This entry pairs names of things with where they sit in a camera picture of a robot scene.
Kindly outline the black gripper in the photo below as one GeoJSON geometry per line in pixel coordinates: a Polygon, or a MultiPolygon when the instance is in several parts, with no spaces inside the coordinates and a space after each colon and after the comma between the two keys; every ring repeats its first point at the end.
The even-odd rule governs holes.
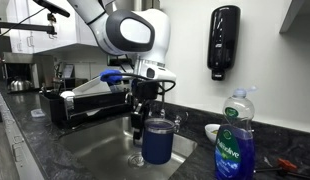
{"type": "Polygon", "coordinates": [[[135,107],[131,112],[133,131],[133,144],[142,136],[143,119],[148,116],[149,103],[157,98],[159,84],[150,80],[134,79],[132,81],[132,95],[135,107]]]}

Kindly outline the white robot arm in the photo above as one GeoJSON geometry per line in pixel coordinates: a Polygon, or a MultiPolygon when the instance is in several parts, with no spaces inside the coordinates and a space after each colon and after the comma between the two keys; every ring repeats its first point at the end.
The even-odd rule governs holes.
{"type": "Polygon", "coordinates": [[[142,136],[145,102],[163,95],[160,82],[174,87],[176,75],[165,68],[170,42],[169,17],[158,9],[130,11],[117,9],[108,14],[103,0],[67,0],[92,31],[98,46],[110,55],[136,55],[132,94],[138,101],[137,118],[133,118],[133,138],[142,136]]]}

